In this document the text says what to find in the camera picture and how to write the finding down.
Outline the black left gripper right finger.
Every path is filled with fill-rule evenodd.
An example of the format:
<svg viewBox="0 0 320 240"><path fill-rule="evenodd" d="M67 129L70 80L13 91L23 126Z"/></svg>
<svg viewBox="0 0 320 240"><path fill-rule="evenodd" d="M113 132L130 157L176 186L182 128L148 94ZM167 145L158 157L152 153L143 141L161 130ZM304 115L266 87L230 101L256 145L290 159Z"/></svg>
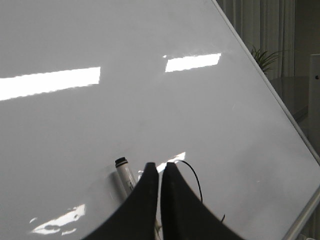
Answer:
<svg viewBox="0 0 320 240"><path fill-rule="evenodd" d="M160 214L165 240L241 240L198 199L175 163L162 174Z"/></svg>

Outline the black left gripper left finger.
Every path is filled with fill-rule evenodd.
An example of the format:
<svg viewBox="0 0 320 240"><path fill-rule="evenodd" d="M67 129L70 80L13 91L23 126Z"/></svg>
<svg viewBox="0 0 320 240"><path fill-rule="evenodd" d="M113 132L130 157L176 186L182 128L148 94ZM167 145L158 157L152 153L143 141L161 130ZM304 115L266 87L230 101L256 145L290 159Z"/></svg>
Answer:
<svg viewBox="0 0 320 240"><path fill-rule="evenodd" d="M137 185L122 205L85 240L154 240L159 174L153 162L145 164Z"/></svg>

